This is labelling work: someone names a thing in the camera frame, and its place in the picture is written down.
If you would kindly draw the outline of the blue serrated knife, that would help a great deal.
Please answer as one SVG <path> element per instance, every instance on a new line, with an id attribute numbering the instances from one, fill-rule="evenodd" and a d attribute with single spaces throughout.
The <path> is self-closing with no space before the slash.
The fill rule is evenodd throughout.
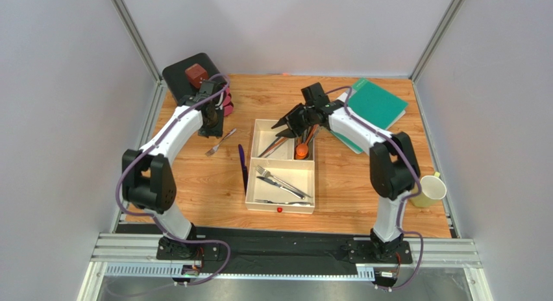
<path id="1" fill-rule="evenodd" d="M 239 156 L 240 156 L 240 164 L 241 164 L 241 173 L 242 173 L 242 179 L 243 179 L 244 193 L 247 194 L 249 172 L 248 172 L 248 168 L 246 166 L 245 151 L 243 149 L 242 144 L 238 145 L 238 152 L 239 152 Z"/>

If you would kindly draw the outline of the silver table knife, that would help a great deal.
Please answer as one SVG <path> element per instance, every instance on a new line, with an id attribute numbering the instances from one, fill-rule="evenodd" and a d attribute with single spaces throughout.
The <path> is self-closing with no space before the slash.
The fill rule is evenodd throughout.
<path id="1" fill-rule="evenodd" d="M 275 181 L 273 181 L 273 180 L 270 180 L 270 179 L 268 179 L 268 178 L 266 178 L 266 177 L 257 176 L 257 179 L 260 179 L 260 180 L 262 180 L 263 182 L 268 183 L 268 184 L 270 184 L 270 185 L 272 185 L 272 186 L 275 186 L 275 187 L 277 187 L 277 188 L 279 188 L 279 189 L 283 189 L 284 191 L 287 191 L 288 193 L 291 193 L 292 195 L 295 195 L 295 196 L 296 196 L 297 198 L 299 198 L 299 199 L 304 200 L 304 199 L 306 198 L 302 193 L 299 193 L 298 191 L 295 191 L 295 190 L 290 189 L 290 188 L 288 188 L 288 187 L 286 187 L 286 186 L 283 186 L 282 184 L 279 184 L 279 183 L 277 183 L 277 182 L 275 182 Z"/>

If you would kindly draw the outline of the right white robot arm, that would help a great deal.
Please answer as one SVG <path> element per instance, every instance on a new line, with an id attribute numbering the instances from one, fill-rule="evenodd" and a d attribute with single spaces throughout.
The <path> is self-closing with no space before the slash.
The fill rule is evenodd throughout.
<path id="1" fill-rule="evenodd" d="M 307 128 L 318 125 L 341 134 L 368 155 L 371 185 L 379 196 L 370 237 L 379 251 L 391 252 L 407 234 L 402 228 L 407 200 L 422 191 L 413 144 L 407 133 L 379 129 L 355 113 L 349 106 L 354 95 L 351 86 L 337 90 L 346 92 L 346 97 L 331 101 L 318 82 L 303 88 L 305 102 L 292 108 L 274 127 L 283 127 L 279 137 L 297 138 Z"/>

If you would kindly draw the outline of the blue-grey chopstick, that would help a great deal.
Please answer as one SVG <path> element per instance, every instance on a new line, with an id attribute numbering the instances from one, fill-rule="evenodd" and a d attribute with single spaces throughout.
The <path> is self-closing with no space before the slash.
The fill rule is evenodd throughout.
<path id="1" fill-rule="evenodd" d="M 267 148 L 263 152 L 258 155 L 258 158 L 262 158 L 265 155 L 269 154 L 269 152 L 271 152 L 277 145 L 279 145 L 282 140 L 283 137 L 277 137 L 272 143 L 267 146 Z"/>

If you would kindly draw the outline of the orange chopstick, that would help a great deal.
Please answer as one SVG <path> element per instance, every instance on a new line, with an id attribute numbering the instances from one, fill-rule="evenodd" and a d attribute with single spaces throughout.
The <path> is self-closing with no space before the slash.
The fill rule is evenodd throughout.
<path id="1" fill-rule="evenodd" d="M 269 152 L 269 154 L 265 155 L 263 158 L 266 158 L 268 156 L 270 156 L 272 153 L 274 153 L 277 149 L 279 149 L 281 146 L 283 146 L 284 144 L 288 143 L 289 141 L 291 141 L 289 138 L 283 138 L 282 142 L 277 145 L 271 152 Z"/>

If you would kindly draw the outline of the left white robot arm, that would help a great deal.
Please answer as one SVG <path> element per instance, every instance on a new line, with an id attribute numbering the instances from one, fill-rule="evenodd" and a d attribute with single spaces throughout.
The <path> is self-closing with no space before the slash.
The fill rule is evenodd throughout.
<path id="1" fill-rule="evenodd" d="M 206 110 L 222 103 L 229 85 L 224 74 L 204 80 L 198 93 L 175 108 L 155 137 L 138 150 L 126 150 L 122 157 L 122 173 L 115 188 L 119 209 L 130 215 L 122 202 L 135 205 L 141 209 L 138 216 L 154 219 L 166 238 L 185 247 L 202 242 L 194 238 L 193 223 L 175 204 L 177 187 L 171 167 L 189 138 L 207 123 Z"/>

